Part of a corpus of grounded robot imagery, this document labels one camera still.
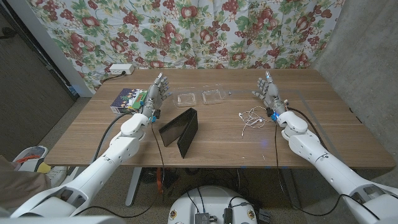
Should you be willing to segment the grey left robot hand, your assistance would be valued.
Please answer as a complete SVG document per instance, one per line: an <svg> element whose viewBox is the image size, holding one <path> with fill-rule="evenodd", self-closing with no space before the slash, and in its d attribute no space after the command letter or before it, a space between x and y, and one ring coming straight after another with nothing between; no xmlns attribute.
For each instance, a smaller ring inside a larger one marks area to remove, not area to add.
<svg viewBox="0 0 398 224"><path fill-rule="evenodd" d="M150 118L155 110L159 110L163 101L170 95L167 93L168 86L167 77L159 73L158 77L154 80L153 84L147 91L147 96L144 101L142 114Z"/></svg>

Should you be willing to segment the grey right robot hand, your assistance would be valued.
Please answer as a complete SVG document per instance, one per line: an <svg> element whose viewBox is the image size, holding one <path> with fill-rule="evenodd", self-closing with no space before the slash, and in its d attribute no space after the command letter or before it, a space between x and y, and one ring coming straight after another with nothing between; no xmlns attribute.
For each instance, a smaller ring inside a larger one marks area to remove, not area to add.
<svg viewBox="0 0 398 224"><path fill-rule="evenodd" d="M287 111L279 94L279 89L273 82L271 74L268 70L266 70L265 78L258 79L257 87L258 91L252 91L252 94L260 98L265 106L270 108L277 115L281 115Z"/></svg>

